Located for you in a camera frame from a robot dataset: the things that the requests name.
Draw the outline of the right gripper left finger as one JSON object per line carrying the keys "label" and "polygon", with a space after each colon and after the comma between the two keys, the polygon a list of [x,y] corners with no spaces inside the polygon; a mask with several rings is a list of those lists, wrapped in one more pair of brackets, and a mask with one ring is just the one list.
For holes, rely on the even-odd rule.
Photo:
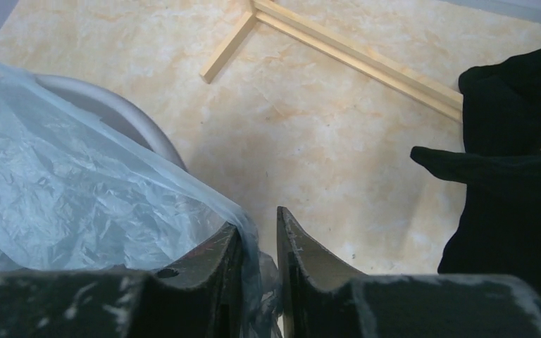
{"label": "right gripper left finger", "polygon": [[164,305],[172,337],[240,336],[243,258],[240,234],[226,223],[156,273],[170,287]]}

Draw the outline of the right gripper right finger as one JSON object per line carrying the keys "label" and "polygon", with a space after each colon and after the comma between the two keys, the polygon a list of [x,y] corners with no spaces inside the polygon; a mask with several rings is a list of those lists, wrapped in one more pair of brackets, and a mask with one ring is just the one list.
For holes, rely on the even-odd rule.
{"label": "right gripper right finger", "polygon": [[285,337],[361,337],[350,281],[364,273],[309,235],[277,207],[278,269]]}

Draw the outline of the light blue trash bag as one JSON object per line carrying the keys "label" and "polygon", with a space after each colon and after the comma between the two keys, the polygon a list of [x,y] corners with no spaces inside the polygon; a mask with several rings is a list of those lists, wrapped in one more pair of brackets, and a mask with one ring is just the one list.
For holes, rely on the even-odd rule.
{"label": "light blue trash bag", "polygon": [[0,337],[172,337],[156,273],[226,223],[239,337],[279,337],[278,269],[238,204],[0,63]]}

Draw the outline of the grey plastic trash bin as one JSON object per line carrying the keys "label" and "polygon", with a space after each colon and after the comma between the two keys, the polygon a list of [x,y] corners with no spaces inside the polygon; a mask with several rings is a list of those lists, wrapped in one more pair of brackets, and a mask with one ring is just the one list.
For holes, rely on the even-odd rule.
{"label": "grey plastic trash bin", "polygon": [[187,170],[165,132],[142,109],[121,95],[71,77],[35,74],[34,78],[43,88],[74,106],[99,116],[109,127]]}

